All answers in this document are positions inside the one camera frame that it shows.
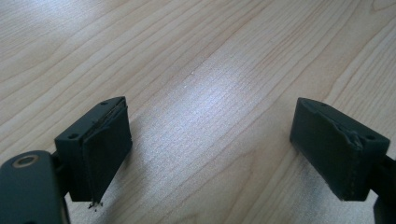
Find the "screw hole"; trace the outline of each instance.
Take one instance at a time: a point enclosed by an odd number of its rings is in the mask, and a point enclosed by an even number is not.
[[[78,137],[78,133],[72,133],[67,138],[68,139],[74,139],[74,138],[77,138],[77,137]]]
[[[375,140],[375,137],[372,136],[372,135],[367,135],[366,138],[369,139],[369,140]]]
[[[32,165],[37,160],[38,160],[38,156],[37,155],[28,155],[28,156],[24,156],[22,158],[17,159],[16,161],[14,161],[14,163],[12,163],[12,165],[15,168],[22,168],[22,167],[26,167],[26,166]]]

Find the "wood grain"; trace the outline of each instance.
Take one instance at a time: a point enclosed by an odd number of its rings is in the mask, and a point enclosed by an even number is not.
[[[6,0],[0,71],[1,163],[127,97],[133,153],[73,223],[374,223],[289,132],[302,96],[396,140],[394,0]]]

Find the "black bracket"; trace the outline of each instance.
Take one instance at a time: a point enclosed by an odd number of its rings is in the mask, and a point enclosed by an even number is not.
[[[96,105],[55,138],[56,152],[30,151],[0,169],[0,223],[69,223],[64,195],[99,203],[131,151],[125,97]]]
[[[333,107],[299,98],[290,141],[342,201],[377,195],[376,223],[396,223],[396,162],[390,141]]]

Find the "wooden table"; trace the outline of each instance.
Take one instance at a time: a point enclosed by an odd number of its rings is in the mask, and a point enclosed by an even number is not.
[[[394,0],[5,0],[0,71],[1,163],[127,98],[133,153],[73,223],[374,223],[289,134],[301,96],[396,140]]]

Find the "black clamp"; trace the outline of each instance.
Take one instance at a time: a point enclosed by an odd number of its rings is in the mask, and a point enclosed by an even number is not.
[[[386,153],[390,141],[321,102],[299,98],[290,141],[342,201],[377,195],[375,222],[396,223],[396,161]]]
[[[69,223],[64,195],[101,201],[131,151],[125,97],[96,105],[55,138],[56,152],[30,151],[0,169],[1,223]]]

